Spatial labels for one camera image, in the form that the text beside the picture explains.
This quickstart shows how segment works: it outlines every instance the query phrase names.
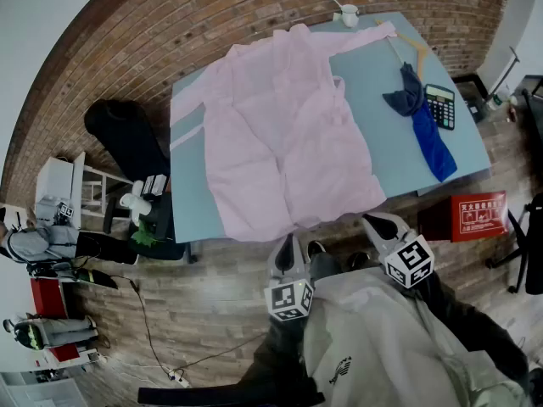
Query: dark blue cloth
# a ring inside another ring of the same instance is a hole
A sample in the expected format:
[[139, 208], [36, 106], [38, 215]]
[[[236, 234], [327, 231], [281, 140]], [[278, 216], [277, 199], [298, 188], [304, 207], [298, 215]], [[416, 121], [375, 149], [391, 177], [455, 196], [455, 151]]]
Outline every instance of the dark blue cloth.
[[426, 163], [439, 182], [443, 182], [458, 169], [456, 162], [439, 136], [438, 126], [424, 99], [423, 84], [417, 74], [410, 64], [404, 64], [400, 72], [404, 90], [384, 93], [383, 98], [402, 116], [412, 116], [413, 130]]

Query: brick wall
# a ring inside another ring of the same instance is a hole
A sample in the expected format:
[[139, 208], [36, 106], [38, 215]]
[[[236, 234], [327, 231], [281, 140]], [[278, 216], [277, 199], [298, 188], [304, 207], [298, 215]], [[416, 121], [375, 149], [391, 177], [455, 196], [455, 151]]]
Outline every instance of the brick wall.
[[[451, 75], [482, 63], [505, 0], [341, 0], [363, 14], [401, 11]], [[133, 99], [148, 110], [163, 144], [168, 141], [171, 85], [249, 43], [299, 22], [331, 19], [328, 0], [92, 0], [49, 55], [26, 99], [4, 167], [0, 200], [32, 201], [37, 172], [49, 156], [114, 168], [86, 134], [83, 115], [98, 98]]]

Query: white cup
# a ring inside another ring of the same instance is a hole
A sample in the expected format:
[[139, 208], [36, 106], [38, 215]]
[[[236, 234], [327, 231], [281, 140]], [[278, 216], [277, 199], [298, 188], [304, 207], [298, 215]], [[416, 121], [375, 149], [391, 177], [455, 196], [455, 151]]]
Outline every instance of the white cup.
[[344, 4], [341, 6], [341, 19], [343, 23], [352, 29], [358, 24], [358, 8], [354, 4]]

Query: black pants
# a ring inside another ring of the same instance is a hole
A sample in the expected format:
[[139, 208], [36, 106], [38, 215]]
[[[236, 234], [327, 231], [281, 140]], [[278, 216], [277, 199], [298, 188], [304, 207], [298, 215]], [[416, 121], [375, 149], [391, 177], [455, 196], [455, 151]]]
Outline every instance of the black pants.
[[77, 238], [77, 256], [91, 256], [121, 264], [134, 264], [137, 254], [128, 248], [128, 241], [92, 232], [80, 232]]

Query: gray jacket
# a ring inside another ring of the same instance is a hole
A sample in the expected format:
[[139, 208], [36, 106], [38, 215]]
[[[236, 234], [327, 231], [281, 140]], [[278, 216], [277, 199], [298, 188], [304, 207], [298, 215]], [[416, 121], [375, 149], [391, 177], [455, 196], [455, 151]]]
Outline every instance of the gray jacket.
[[44, 226], [9, 231], [2, 241], [11, 259], [19, 263], [59, 262], [76, 256], [79, 231], [70, 226]]

